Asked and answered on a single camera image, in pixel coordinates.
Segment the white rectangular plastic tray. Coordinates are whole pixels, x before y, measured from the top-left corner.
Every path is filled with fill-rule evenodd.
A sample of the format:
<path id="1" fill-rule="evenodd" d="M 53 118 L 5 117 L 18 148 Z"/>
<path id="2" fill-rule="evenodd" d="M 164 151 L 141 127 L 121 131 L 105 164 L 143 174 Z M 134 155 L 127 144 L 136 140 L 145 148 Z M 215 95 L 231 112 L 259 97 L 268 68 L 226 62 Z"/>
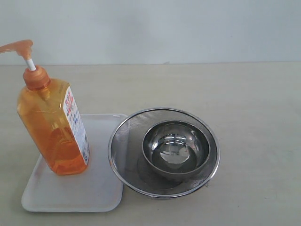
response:
<path id="1" fill-rule="evenodd" d="M 108 212 L 121 201 L 123 184 L 112 171 L 108 145 L 115 128 L 126 118 L 116 114 L 83 114 L 91 145 L 87 169 L 58 176 L 40 156 L 23 192 L 22 207 L 30 212 Z"/>

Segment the stainless steel bowl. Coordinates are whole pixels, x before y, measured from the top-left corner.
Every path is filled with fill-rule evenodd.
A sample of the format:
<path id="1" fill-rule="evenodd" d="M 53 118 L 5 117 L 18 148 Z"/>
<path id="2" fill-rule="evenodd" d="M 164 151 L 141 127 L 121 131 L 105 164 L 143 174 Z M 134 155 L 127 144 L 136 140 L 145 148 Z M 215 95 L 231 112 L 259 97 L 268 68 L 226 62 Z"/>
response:
<path id="1" fill-rule="evenodd" d="M 159 122 L 149 128 L 142 141 L 148 166 L 170 180 L 185 180 L 200 173 L 210 152 L 204 132 L 185 121 Z"/>

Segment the steel mesh strainer basket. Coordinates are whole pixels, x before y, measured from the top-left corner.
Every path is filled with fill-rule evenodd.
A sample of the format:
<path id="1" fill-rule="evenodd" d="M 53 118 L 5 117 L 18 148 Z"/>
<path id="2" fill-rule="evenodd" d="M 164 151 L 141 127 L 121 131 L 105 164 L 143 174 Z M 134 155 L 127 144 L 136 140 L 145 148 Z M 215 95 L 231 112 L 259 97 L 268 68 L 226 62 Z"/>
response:
<path id="1" fill-rule="evenodd" d="M 142 153 L 145 133 L 153 125 L 169 120 L 185 121 L 204 132 L 211 147 L 210 157 L 197 175 L 185 180 L 170 180 L 155 173 Z M 197 116 L 174 108 L 150 108 L 126 117 L 114 130 L 108 147 L 111 168 L 118 179 L 132 190 L 157 199 L 189 195 L 216 174 L 220 148 L 211 128 Z"/>

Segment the orange dish soap pump bottle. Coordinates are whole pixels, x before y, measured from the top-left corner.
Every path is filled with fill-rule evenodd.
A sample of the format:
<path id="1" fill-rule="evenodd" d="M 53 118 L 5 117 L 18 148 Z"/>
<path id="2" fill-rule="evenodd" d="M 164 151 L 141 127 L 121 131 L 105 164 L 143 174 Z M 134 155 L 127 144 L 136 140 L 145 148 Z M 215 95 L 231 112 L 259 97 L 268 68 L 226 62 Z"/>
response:
<path id="1" fill-rule="evenodd" d="M 21 40 L 0 48 L 2 53 L 15 51 L 27 64 L 17 113 L 55 174 L 80 174 L 88 166 L 90 144 L 71 86 L 50 78 L 46 69 L 33 62 L 32 45 L 31 40 Z"/>

